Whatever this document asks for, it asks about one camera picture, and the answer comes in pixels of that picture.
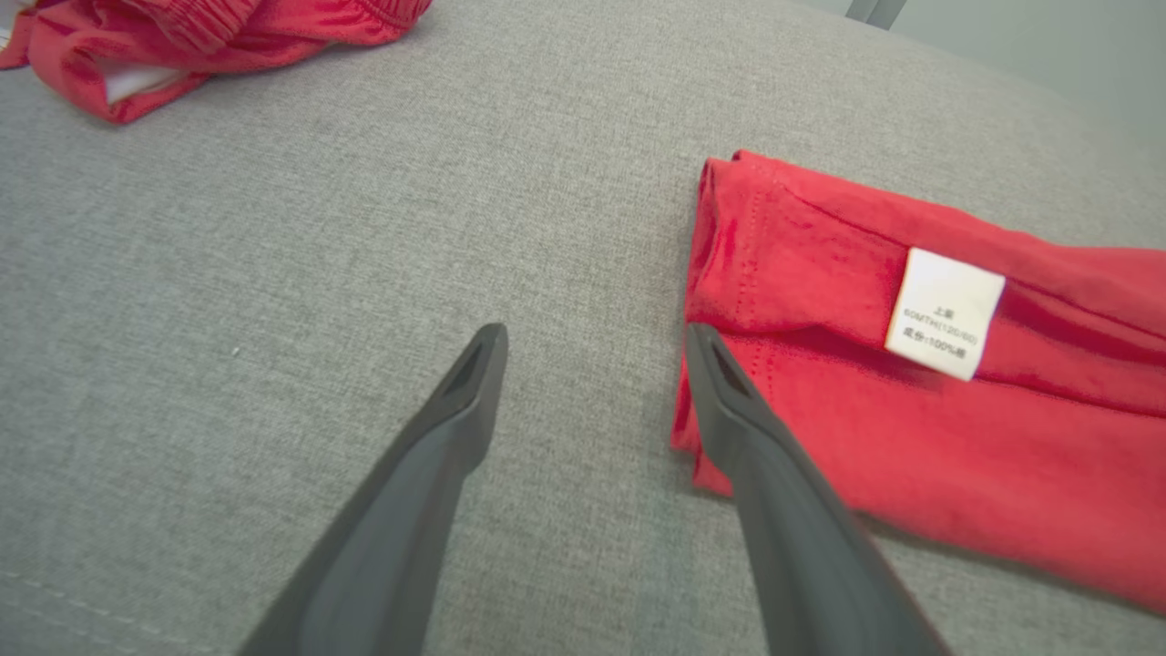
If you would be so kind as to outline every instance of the clothing label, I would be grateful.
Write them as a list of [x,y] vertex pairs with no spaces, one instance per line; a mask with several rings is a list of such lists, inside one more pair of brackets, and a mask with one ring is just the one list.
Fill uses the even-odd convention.
[[1004,276],[998,273],[911,248],[886,332],[886,351],[971,381],[1003,291]]

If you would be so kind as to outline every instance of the couch cushion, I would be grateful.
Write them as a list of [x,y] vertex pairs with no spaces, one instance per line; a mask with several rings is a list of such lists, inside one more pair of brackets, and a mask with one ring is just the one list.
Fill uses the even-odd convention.
[[[431,654],[761,654],[668,451],[696,181],[737,148],[1166,247],[1160,163],[1052,94],[773,0],[443,0],[124,128],[0,78],[0,653],[225,654],[476,327],[511,362]],[[957,654],[1166,622],[880,530]]]

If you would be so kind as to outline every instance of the stitching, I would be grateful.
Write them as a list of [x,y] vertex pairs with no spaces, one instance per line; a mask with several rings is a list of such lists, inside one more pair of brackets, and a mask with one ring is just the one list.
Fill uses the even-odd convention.
[[[746,262],[750,269],[747,280],[751,282],[750,297],[749,297],[749,325],[750,327],[752,327],[753,331],[757,330],[757,271],[760,268],[759,254],[757,248],[757,244],[761,242],[760,234],[757,233],[758,230],[757,205],[761,204],[760,195],[761,195],[760,192],[753,193],[752,205],[750,206],[749,210],[749,234],[745,235],[745,238],[749,239],[749,245],[746,247],[750,248],[751,251],[750,254],[752,255],[752,258],[746,260]],[[744,285],[745,281],[742,280],[742,288],[744,288]],[[760,352],[754,351],[752,362],[750,362],[749,365],[750,368],[749,378],[752,379],[753,381],[757,380],[757,369],[758,369],[757,366],[760,362],[760,360],[761,360]]]
[[138,654],[136,649],[133,649],[133,648],[129,648],[129,647],[122,647],[122,646],[120,646],[120,644],[118,644],[115,642],[105,640],[104,637],[93,635],[93,634],[91,634],[91,633],[89,633],[86,630],[78,629],[78,628],[75,628],[75,627],[70,627],[69,625],[66,625],[64,622],[59,622],[57,620],[54,620],[52,618],[49,618],[48,615],[45,615],[44,613],[41,613],[40,611],[30,611],[28,608],[22,608],[22,607],[17,606],[17,605],[13,604],[12,601],[5,601],[2,599],[0,599],[0,604],[3,604],[5,606],[9,606],[12,608],[15,608],[16,611],[19,611],[19,612],[28,615],[29,618],[36,618],[37,620],[41,620],[42,622],[44,622],[44,623],[47,623],[49,626],[59,627],[62,629],[65,629],[66,632],[76,635],[78,637],[83,637],[83,639],[92,642],[93,644],[100,644],[103,647],[112,647],[112,648],[117,649],[118,651],[120,651],[122,654],[126,654],[127,656],[132,656],[133,654]]
[[[843,217],[841,217],[841,216],[838,216],[838,214],[836,214],[836,213],[827,210],[826,207],[819,206],[817,204],[812,203],[810,200],[807,200],[806,198],[802,198],[801,196],[798,195],[796,191],[794,191],[793,189],[791,189],[789,186],[786,185],[786,183],[781,179],[780,174],[765,170],[759,164],[756,164],[756,163],[751,163],[750,167],[756,172],[760,172],[760,174],[766,175],[774,184],[778,184],[779,186],[781,186],[782,190],[785,190],[787,193],[789,193],[792,197],[794,197],[798,202],[802,203],[803,205],[810,206],[810,207],[813,207],[813,209],[822,212],[823,214],[826,214],[826,216],[828,216],[828,217],[837,220],[838,223],[849,225],[850,227],[854,227],[856,230],[861,230],[861,231],[866,232],[869,234],[873,234],[873,235],[883,239],[884,241],[888,241],[891,244],[894,244],[897,246],[901,246],[901,247],[905,247],[905,248],[909,248],[911,247],[909,244],[905,244],[905,242],[900,241],[899,239],[897,239],[895,237],[892,237],[890,234],[884,234],[884,233],[881,233],[881,232],[879,232],[877,230],[873,230],[871,227],[868,227],[865,225],[862,225],[862,224],[858,224],[858,223],[854,223],[852,220],[843,218]],[[1072,298],[1067,298],[1065,296],[1061,296],[1061,295],[1054,294],[1052,291],[1048,291],[1046,289],[1042,289],[1041,287],[1037,285],[1035,283],[1028,282],[1027,280],[1021,280],[1021,278],[1017,277],[1016,275],[1009,274],[1009,275],[1006,275],[1006,277],[1009,278],[1009,281],[1016,282],[1017,284],[1020,284],[1021,287],[1027,287],[1028,289],[1032,289],[1033,291],[1037,291],[1038,294],[1041,294],[1044,296],[1048,296],[1051,298],[1056,298],[1056,299],[1061,301],[1062,303],[1065,303],[1065,304],[1067,304],[1067,305],[1069,305],[1069,306],[1072,306],[1074,309],[1079,309],[1079,310],[1081,310],[1081,311],[1083,311],[1086,313],[1096,316],[1098,318],[1104,318],[1107,320],[1111,320],[1114,323],[1117,323],[1118,325],[1125,325],[1126,327],[1130,327],[1130,330],[1137,331],[1137,332],[1143,333],[1145,336],[1150,336],[1151,338],[1157,338],[1159,340],[1166,340],[1166,334],[1156,333],[1154,331],[1151,331],[1150,327],[1143,327],[1142,325],[1136,325],[1136,324],[1130,323],[1130,322],[1128,322],[1128,320],[1125,320],[1123,318],[1118,318],[1116,316],[1110,316],[1108,313],[1103,313],[1103,312],[1097,311],[1095,309],[1089,309],[1087,306],[1082,306],[1080,303],[1077,303],[1076,301],[1074,301]]]
[[[69,597],[68,594],[65,594],[65,593],[63,593],[63,592],[61,592],[58,590],[55,590],[51,586],[49,586],[49,585],[47,585],[47,584],[44,584],[42,581],[37,581],[35,579],[24,578],[24,577],[17,574],[15,572],[6,572],[3,570],[0,570],[0,577],[5,577],[5,578],[12,579],[14,581],[19,581],[19,583],[24,584],[26,586],[28,586],[28,587],[30,587],[33,590],[38,590],[38,591],[43,592],[44,594],[48,594],[49,597],[52,597],[55,599],[59,599],[59,600],[64,601],[65,604],[68,604],[68,605],[70,605],[70,606],[72,606],[75,608],[80,608],[83,611],[89,611],[90,613],[93,613],[94,615],[98,615],[100,618],[113,620],[114,622],[118,622],[118,623],[121,623],[121,625],[126,625],[128,627],[134,627],[134,628],[141,630],[142,633],[149,634],[149,635],[152,635],[152,636],[154,636],[154,637],[156,637],[156,639],[159,639],[159,640],[161,640],[163,642],[171,642],[174,644],[181,644],[183,647],[194,649],[195,651],[198,651],[201,654],[213,654],[215,653],[215,650],[211,649],[210,647],[203,647],[201,644],[194,644],[189,640],[184,640],[184,639],[181,639],[181,637],[177,637],[177,636],[173,636],[173,635],[166,634],[166,633],[162,632],[162,629],[159,629],[159,628],[153,627],[150,625],[147,625],[145,622],[138,622],[133,618],[126,618],[126,616],[122,616],[122,615],[117,615],[114,613],[111,613],[110,611],[106,611],[105,608],[98,608],[97,606],[91,606],[89,604],[85,604],[84,601],[82,601],[79,599],[76,599],[76,598],[72,598],[72,597]],[[8,605],[8,606],[13,606],[13,608],[17,608],[20,611],[23,611],[24,613],[29,613],[29,614],[34,614],[35,613],[36,615],[34,615],[34,616],[40,616],[42,620],[44,620],[44,621],[47,621],[49,623],[52,623],[52,625],[61,625],[62,627],[69,629],[71,633],[76,633],[76,632],[80,630],[80,629],[76,629],[75,630],[75,629],[65,626],[64,623],[61,623],[61,622],[58,622],[56,620],[52,620],[51,618],[48,618],[47,615],[43,615],[42,613],[37,613],[36,611],[28,611],[26,608],[20,608],[19,606],[14,606],[13,604],[10,604],[8,601],[5,601],[5,604]],[[90,636],[89,634],[85,634],[84,632],[82,632],[82,633],[79,633],[77,635],[80,635],[83,637],[91,637],[91,639],[96,637],[96,636]],[[133,653],[136,653],[136,650],[134,650],[134,651],[127,651],[127,654],[133,654]]]

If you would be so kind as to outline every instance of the gray couch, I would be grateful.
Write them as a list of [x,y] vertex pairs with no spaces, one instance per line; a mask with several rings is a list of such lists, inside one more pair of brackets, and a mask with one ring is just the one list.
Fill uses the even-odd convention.
[[[1166,247],[1160,162],[778,0],[437,0],[399,43],[127,127],[0,77],[0,654],[230,654],[476,327],[511,361],[429,654],[764,654],[668,449],[694,199],[737,148],[1070,244]],[[956,654],[1166,621],[878,528]]]

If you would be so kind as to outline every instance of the seam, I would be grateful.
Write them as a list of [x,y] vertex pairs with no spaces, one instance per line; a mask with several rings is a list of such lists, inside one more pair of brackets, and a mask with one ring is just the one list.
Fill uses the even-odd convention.
[[[806,198],[802,198],[794,190],[792,190],[789,186],[786,186],[785,182],[782,182],[780,179],[780,176],[778,174],[764,170],[763,168],[760,168],[759,165],[757,165],[754,163],[750,163],[750,167],[754,171],[761,172],[761,174],[765,174],[766,176],[768,176],[770,179],[772,179],[774,184],[781,186],[781,189],[785,190],[786,193],[789,193],[789,196],[792,196],[793,198],[795,198],[799,203],[802,203],[806,206],[813,207],[813,209],[817,210],[819,212],[821,212],[821,213],[823,213],[823,214],[826,214],[826,216],[828,216],[828,217],[837,220],[838,223],[843,223],[843,224],[849,225],[850,227],[854,227],[856,230],[862,230],[863,232],[866,232],[869,234],[878,237],[878,238],[880,238],[884,241],[887,241],[890,244],[895,244],[895,245],[902,246],[905,248],[909,248],[911,247],[911,245],[908,245],[908,244],[905,244],[905,242],[902,242],[902,241],[900,241],[898,239],[891,238],[891,237],[888,237],[888,235],[886,235],[886,234],[884,234],[881,232],[878,232],[876,230],[871,230],[870,227],[866,227],[865,225],[859,225],[857,223],[847,220],[845,218],[842,218],[841,216],[838,216],[838,214],[836,214],[836,213],[827,210],[826,207],[819,206],[817,204],[812,203],[812,202],[807,200]],[[1017,284],[1019,284],[1021,287],[1025,287],[1027,289],[1032,289],[1033,291],[1037,291],[1038,294],[1041,294],[1042,296],[1047,296],[1047,297],[1051,297],[1051,298],[1056,298],[1058,301],[1060,301],[1060,302],[1062,302],[1062,303],[1065,303],[1065,304],[1067,304],[1067,305],[1069,305],[1069,306],[1072,306],[1074,309],[1079,309],[1079,310],[1081,310],[1081,311],[1083,311],[1086,313],[1089,313],[1091,316],[1096,316],[1097,318],[1104,318],[1104,319],[1110,320],[1112,323],[1117,323],[1119,325],[1125,325],[1126,327],[1130,327],[1131,331],[1137,331],[1138,333],[1143,333],[1145,336],[1150,336],[1150,337],[1157,338],[1159,340],[1166,340],[1166,336],[1161,336],[1161,334],[1154,333],[1153,331],[1147,330],[1147,327],[1143,327],[1140,325],[1135,325],[1132,323],[1129,323],[1129,322],[1123,320],[1121,318],[1117,318],[1115,316],[1110,316],[1108,313],[1102,313],[1102,312],[1100,312],[1100,311],[1097,311],[1095,309],[1089,309],[1087,306],[1082,306],[1081,304],[1076,303],[1073,299],[1066,298],[1065,296],[1059,296],[1059,295],[1056,295],[1056,294],[1054,294],[1052,291],[1042,289],[1041,287],[1039,287],[1039,285],[1037,285],[1037,284],[1034,284],[1032,282],[1021,280],[1021,278],[1019,278],[1019,277],[1017,277],[1014,275],[1005,275],[1005,277],[1007,277],[1010,281],[1016,282]]]
[[14,608],[19,613],[23,613],[23,614],[28,615],[29,618],[36,618],[37,620],[41,620],[42,622],[49,625],[50,627],[62,628],[62,629],[64,629],[64,630],[66,630],[66,632],[76,635],[78,637],[83,637],[83,639],[92,642],[93,644],[99,644],[101,647],[112,647],[112,648],[117,649],[118,651],[120,651],[122,654],[126,654],[127,656],[132,656],[134,654],[138,654],[136,649],[133,649],[131,647],[122,647],[122,646],[120,646],[120,644],[118,644],[118,643],[115,643],[115,642],[113,642],[111,640],[106,640],[106,639],[100,637],[98,635],[91,634],[91,633],[89,633],[89,632],[86,632],[84,629],[78,629],[78,628],[75,628],[75,627],[70,627],[69,625],[66,625],[64,622],[54,620],[52,618],[45,615],[44,613],[41,613],[40,611],[30,611],[28,608],[22,608],[22,607],[17,606],[16,604],[13,604],[12,601],[5,601],[2,599],[0,599],[0,604],[3,604],[5,606],[8,606],[10,608]]
[[[125,626],[128,626],[128,627],[134,627],[135,629],[138,629],[138,630],[140,630],[140,632],[142,632],[145,634],[148,634],[148,635],[150,635],[150,636],[153,636],[153,637],[155,637],[157,640],[161,640],[163,642],[170,642],[170,643],[174,643],[174,644],[181,644],[182,647],[187,647],[187,648],[194,649],[195,651],[198,651],[201,654],[215,654],[216,653],[216,650],[211,649],[210,647],[204,647],[204,646],[201,646],[201,644],[195,644],[195,643],[190,642],[189,640],[181,639],[181,637],[177,637],[177,636],[174,636],[174,635],[169,635],[169,634],[162,632],[162,629],[159,629],[157,627],[153,627],[153,626],[146,623],[146,622],[139,622],[138,620],[134,620],[133,618],[126,618],[124,615],[118,615],[115,613],[106,611],[105,608],[99,608],[99,607],[93,606],[91,604],[86,604],[86,602],[82,601],[80,599],[77,599],[75,597],[70,597],[70,595],[65,594],[64,592],[61,592],[59,590],[56,590],[56,588],[54,588],[54,587],[51,587],[51,586],[49,586],[49,585],[47,585],[47,584],[44,584],[42,581],[35,580],[35,579],[29,579],[29,578],[26,578],[26,577],[22,577],[22,576],[15,573],[15,572],[7,572],[5,570],[0,570],[0,577],[5,577],[7,579],[12,579],[14,581],[21,583],[21,584],[23,584],[23,585],[26,585],[26,586],[28,586],[28,587],[30,587],[33,590],[37,590],[37,591],[43,592],[44,594],[47,594],[47,595],[54,598],[54,599],[59,599],[59,600],[64,601],[65,604],[68,604],[69,606],[72,606],[75,608],[80,608],[83,611],[89,611],[90,613],[92,613],[92,614],[94,614],[94,615],[97,615],[99,618],[105,618],[107,620],[113,620],[114,622],[118,622],[120,625],[125,625]],[[47,615],[43,615],[43,613],[37,613],[36,611],[29,611],[27,608],[20,608],[19,606],[14,606],[13,604],[10,604],[8,601],[5,601],[3,604],[6,604],[8,606],[13,606],[14,608],[17,608],[17,609],[20,609],[20,611],[22,611],[24,613],[28,613],[28,614],[34,614],[35,613],[36,615],[34,615],[34,616],[38,615],[38,616],[41,616],[42,620],[44,620],[44,621],[47,621],[49,623],[54,623],[54,625],[59,623],[62,627],[70,629],[70,632],[72,632],[72,633],[76,633],[76,632],[80,630],[80,629],[71,629],[66,625],[64,625],[62,622],[58,622],[57,620],[52,620],[51,618],[49,618]],[[90,636],[90,635],[86,634],[83,637],[92,637],[92,636]]]

